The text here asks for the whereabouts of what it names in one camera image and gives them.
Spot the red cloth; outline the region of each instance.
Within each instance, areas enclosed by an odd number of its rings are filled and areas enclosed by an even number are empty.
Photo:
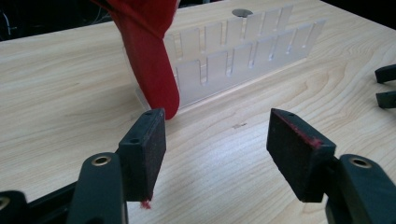
[[[171,119],[179,107],[174,74],[163,44],[177,0],[92,0],[105,8],[120,30],[134,75],[151,108]]]

